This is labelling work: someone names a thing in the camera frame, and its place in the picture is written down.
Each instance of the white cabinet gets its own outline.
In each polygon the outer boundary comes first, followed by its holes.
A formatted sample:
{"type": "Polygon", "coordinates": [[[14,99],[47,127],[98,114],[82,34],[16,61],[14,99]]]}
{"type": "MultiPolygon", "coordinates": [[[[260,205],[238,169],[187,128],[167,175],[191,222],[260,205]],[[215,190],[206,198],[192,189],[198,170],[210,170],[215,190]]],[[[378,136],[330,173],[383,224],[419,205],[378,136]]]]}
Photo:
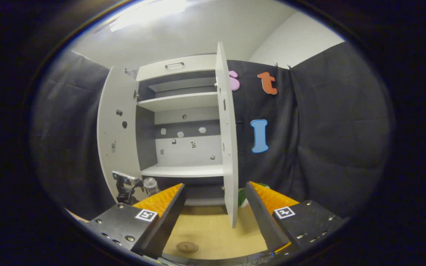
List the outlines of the white cabinet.
{"type": "Polygon", "coordinates": [[[183,180],[211,177],[221,182],[218,177],[223,177],[224,199],[218,198],[223,193],[220,183],[219,194],[214,198],[189,199],[188,205],[225,204],[231,226],[236,226],[238,151],[228,72],[221,42],[217,54],[142,66],[137,80],[118,68],[111,69],[100,100],[97,134],[103,173],[114,197],[117,190],[112,170],[133,176],[183,180]],[[133,98],[135,91],[142,90],[147,96],[137,101],[133,98]],[[122,109],[122,116],[115,114],[117,109],[122,109]],[[141,113],[149,114],[142,124],[141,113]],[[187,130],[185,137],[180,136],[181,130],[177,132],[182,127],[187,130]],[[149,160],[143,160],[146,155],[150,156],[149,160]]]}

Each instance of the drawer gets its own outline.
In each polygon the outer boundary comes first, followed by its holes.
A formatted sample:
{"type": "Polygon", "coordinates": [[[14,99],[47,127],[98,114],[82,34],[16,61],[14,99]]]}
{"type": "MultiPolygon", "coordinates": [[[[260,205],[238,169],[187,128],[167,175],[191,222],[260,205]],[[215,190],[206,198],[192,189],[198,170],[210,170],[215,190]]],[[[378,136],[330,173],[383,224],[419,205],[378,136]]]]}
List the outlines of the drawer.
{"type": "Polygon", "coordinates": [[[177,57],[140,67],[137,72],[136,80],[145,81],[147,79],[169,76],[173,74],[215,70],[215,64],[216,54],[201,54],[177,57]]]}

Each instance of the plastic bottle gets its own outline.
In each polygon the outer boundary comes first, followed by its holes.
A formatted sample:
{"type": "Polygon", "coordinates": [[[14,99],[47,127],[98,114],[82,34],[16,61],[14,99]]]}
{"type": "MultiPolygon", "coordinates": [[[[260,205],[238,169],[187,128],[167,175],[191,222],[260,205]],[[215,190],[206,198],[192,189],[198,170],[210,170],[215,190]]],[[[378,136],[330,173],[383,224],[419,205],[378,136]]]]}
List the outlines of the plastic bottle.
{"type": "Polygon", "coordinates": [[[157,186],[157,181],[153,177],[146,177],[144,179],[144,187],[147,189],[147,194],[149,196],[160,192],[160,189],[157,186]]]}

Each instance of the open cabinet door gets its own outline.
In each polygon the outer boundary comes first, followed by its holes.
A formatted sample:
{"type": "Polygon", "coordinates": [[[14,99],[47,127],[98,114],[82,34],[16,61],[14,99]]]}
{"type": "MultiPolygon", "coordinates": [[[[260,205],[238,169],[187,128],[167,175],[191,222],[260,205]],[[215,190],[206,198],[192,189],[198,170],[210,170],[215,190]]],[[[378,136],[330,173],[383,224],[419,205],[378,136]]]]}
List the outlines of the open cabinet door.
{"type": "Polygon", "coordinates": [[[97,139],[101,169],[116,200],[112,171],[141,177],[136,146],[136,99],[139,83],[119,67],[112,67],[98,106],[97,139]]]}
{"type": "Polygon", "coordinates": [[[224,202],[231,226],[235,228],[238,217],[238,145],[230,74],[222,42],[218,43],[215,73],[223,153],[224,202]]]}

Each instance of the drawer handle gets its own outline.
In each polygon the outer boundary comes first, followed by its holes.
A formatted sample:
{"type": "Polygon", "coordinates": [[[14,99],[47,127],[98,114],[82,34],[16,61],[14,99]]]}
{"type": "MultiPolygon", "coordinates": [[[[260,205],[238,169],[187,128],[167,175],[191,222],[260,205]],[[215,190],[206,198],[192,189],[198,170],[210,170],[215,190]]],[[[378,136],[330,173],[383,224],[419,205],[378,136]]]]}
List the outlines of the drawer handle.
{"type": "Polygon", "coordinates": [[[171,66],[171,65],[176,65],[176,64],[182,64],[182,65],[185,65],[185,64],[184,64],[184,62],[178,62],[178,63],[172,63],[172,64],[165,65],[165,68],[168,68],[169,66],[171,66]]]}

